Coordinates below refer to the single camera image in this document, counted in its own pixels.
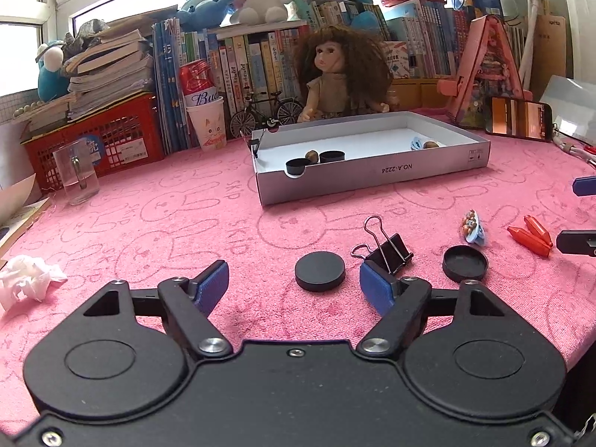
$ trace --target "white cardboard box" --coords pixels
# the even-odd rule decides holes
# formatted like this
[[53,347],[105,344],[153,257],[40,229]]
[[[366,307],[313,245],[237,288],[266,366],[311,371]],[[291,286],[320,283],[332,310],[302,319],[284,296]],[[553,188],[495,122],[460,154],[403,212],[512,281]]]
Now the white cardboard box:
[[[254,131],[253,138],[261,133]],[[412,151],[415,136],[439,147]],[[307,166],[299,177],[288,175],[285,163],[311,149],[340,150],[346,158]],[[490,151],[490,141],[466,130],[413,112],[390,112],[265,131],[253,167],[264,206],[481,168]]]

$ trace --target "smartphone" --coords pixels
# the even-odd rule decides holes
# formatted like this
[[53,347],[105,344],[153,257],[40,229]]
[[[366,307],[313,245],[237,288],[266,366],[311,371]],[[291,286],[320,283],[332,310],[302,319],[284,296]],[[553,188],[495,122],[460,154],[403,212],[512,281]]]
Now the smartphone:
[[489,98],[485,130],[488,134],[552,141],[552,110],[543,102]]

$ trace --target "bicycle wheel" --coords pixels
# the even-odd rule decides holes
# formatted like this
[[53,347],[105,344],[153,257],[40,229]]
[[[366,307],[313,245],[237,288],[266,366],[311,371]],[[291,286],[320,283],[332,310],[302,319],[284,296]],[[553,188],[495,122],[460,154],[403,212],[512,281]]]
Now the bicycle wheel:
[[252,111],[240,111],[232,116],[229,131],[233,137],[249,135],[258,123],[257,115]]
[[282,99],[279,101],[279,107],[275,113],[279,122],[283,126],[284,124],[295,124],[298,122],[298,117],[304,107],[298,100],[294,98]]

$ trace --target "pink tablecloth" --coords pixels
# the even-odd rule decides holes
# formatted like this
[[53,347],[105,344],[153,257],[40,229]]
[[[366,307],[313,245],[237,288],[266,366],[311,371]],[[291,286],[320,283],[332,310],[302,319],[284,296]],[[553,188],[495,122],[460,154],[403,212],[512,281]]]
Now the pink tablecloth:
[[[414,252],[409,275],[454,287],[441,269],[443,252],[461,242],[462,215],[478,210],[488,235],[487,286],[573,366],[596,339],[596,259],[558,251],[542,259],[505,227],[523,226],[529,213],[553,239],[562,229],[593,228],[596,201],[575,197],[570,187],[591,168],[551,144],[491,140],[488,168],[265,210],[242,142],[103,178],[99,195],[78,207],[66,206],[58,194],[10,251],[58,263],[69,280],[51,288],[44,303],[23,301],[1,319],[0,428],[15,433],[35,418],[22,379],[28,351],[113,278],[155,287],[225,259],[230,286],[211,319],[236,347],[244,338],[357,341],[378,319],[358,285],[360,261],[350,256],[355,244],[370,240],[362,223],[371,214],[382,215],[388,233],[399,232]],[[336,291],[313,295],[296,285],[296,260],[315,250],[344,258],[347,279]]]

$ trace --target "brown ball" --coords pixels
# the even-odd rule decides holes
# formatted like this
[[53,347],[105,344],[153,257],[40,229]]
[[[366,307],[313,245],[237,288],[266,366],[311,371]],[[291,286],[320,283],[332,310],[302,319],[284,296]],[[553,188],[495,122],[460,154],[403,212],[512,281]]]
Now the brown ball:
[[311,149],[306,153],[305,158],[310,160],[312,164],[317,164],[319,162],[319,154],[314,149]]

